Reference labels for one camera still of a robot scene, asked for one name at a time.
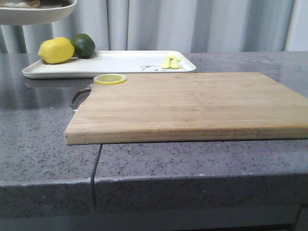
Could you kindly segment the grey curtain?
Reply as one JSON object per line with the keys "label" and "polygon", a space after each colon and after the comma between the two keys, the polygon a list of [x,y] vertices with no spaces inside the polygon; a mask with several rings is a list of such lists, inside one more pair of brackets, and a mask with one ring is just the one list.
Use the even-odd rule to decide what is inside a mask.
{"label": "grey curtain", "polygon": [[306,51],[305,0],[79,0],[61,21],[0,27],[1,53],[88,34],[98,50]]}

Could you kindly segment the yellow plastic spoon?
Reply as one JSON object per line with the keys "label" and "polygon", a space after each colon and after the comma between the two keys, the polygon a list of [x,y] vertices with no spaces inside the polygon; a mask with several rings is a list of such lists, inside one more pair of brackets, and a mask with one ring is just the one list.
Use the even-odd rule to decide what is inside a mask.
{"label": "yellow plastic spoon", "polygon": [[170,68],[171,69],[180,69],[180,64],[179,62],[181,61],[181,58],[171,55],[170,56]]}

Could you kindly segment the white round plate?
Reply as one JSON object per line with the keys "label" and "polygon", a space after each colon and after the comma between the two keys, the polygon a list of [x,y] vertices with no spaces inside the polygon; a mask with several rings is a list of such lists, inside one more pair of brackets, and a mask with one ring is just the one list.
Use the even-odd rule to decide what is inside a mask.
{"label": "white round plate", "polygon": [[36,8],[1,7],[0,23],[2,25],[24,26],[56,22],[69,16],[77,2],[61,0],[51,6],[53,1],[42,0]]}

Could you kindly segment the white rectangular tray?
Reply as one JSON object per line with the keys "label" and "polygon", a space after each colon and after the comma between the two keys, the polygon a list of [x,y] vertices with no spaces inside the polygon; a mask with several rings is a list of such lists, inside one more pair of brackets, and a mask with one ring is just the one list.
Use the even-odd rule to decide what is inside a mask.
{"label": "white rectangular tray", "polygon": [[[161,64],[166,56],[175,56],[180,67],[163,69]],[[163,73],[194,72],[193,65],[178,51],[96,51],[88,59],[71,58],[60,64],[48,64],[39,60],[22,70],[25,77],[43,78],[91,78],[110,73]]]}

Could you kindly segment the yellow plastic fork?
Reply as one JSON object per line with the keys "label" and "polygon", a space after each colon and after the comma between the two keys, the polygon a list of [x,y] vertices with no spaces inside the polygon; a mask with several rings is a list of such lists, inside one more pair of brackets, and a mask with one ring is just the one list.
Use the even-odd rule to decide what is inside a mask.
{"label": "yellow plastic fork", "polygon": [[166,55],[163,62],[161,63],[161,68],[162,69],[170,69],[172,59],[173,59],[172,56]]}

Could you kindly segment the lemon slice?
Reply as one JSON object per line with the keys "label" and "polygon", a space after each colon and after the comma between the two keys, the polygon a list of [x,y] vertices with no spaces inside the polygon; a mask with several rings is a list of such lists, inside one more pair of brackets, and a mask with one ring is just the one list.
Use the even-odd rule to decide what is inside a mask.
{"label": "lemon slice", "polygon": [[101,85],[115,85],[124,83],[127,77],[122,74],[102,74],[94,78],[94,83]]}

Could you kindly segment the yellow lemon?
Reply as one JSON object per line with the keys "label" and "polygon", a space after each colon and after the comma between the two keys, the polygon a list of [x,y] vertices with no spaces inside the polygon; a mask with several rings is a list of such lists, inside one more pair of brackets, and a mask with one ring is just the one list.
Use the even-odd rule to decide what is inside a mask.
{"label": "yellow lemon", "polygon": [[75,48],[65,37],[57,37],[44,41],[39,48],[39,57],[49,64],[66,62],[73,57]]}

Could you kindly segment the wooden cutting board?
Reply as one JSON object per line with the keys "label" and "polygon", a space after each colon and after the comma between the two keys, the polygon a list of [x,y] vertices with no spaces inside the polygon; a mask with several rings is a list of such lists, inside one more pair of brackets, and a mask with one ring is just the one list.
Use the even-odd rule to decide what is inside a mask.
{"label": "wooden cutting board", "polygon": [[257,72],[128,74],[94,83],[64,136],[69,145],[305,139],[308,100]]}

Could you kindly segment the green lime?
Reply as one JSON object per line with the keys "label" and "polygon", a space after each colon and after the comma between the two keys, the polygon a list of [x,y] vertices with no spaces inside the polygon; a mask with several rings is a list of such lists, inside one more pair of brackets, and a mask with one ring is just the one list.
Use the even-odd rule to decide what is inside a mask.
{"label": "green lime", "polygon": [[71,42],[75,48],[75,56],[78,58],[89,58],[95,52],[95,43],[88,34],[76,34]]}

